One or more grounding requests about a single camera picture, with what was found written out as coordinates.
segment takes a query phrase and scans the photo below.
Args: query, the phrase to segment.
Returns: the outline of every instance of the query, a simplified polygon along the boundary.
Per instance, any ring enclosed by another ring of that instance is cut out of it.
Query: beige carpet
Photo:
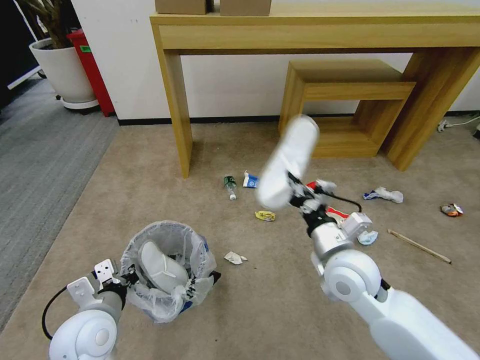
[[[406,172],[382,156],[324,159],[312,161],[307,179],[334,181],[337,194],[357,200],[377,186],[402,191],[404,204],[362,201],[380,233],[363,250],[392,286],[416,296],[480,352],[480,142],[470,130],[435,133]],[[145,225],[171,219],[207,238],[222,278],[201,306],[166,326],[128,304],[119,323],[119,359],[384,359],[356,313],[323,295],[297,211],[284,209],[267,223],[255,219],[251,189],[228,200],[223,176],[240,182],[245,169],[258,174],[276,134],[274,123],[194,125],[191,173],[184,180],[169,125],[122,127],[0,335],[1,358],[45,359],[49,341],[40,319],[50,297],[97,262],[119,259]],[[462,205],[465,216],[440,213],[448,202]],[[388,228],[453,264],[388,235]],[[249,261],[226,262],[230,250]],[[63,294],[50,308],[48,328],[53,332],[75,310]]]

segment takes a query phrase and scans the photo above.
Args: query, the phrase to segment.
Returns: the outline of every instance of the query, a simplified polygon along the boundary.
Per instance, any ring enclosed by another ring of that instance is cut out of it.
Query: white plant pot base
[[[62,97],[61,98],[61,103],[67,109],[82,110],[82,109],[90,109],[90,108],[96,107],[99,104],[99,101],[97,99],[95,99],[95,100],[87,101],[87,102],[66,102],[64,100],[64,98]]]

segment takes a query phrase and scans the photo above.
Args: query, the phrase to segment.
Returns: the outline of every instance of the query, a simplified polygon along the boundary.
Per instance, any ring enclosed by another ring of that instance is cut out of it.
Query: cardboard box
[[[214,8],[214,0],[155,0],[159,14],[205,15]]]
[[[223,16],[268,16],[272,0],[220,0]]]

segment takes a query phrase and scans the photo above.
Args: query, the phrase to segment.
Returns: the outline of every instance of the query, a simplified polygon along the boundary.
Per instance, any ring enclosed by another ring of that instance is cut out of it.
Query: yellow wrapper
[[[255,211],[255,216],[257,219],[263,220],[263,221],[275,221],[275,213],[271,211]]]

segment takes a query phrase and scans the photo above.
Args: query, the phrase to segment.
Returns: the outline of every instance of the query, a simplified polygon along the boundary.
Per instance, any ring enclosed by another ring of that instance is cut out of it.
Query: wooden cube shelf
[[[320,136],[313,157],[374,157],[415,87],[401,78],[377,59],[290,61],[280,133],[307,101],[360,100],[354,116],[315,119]]]

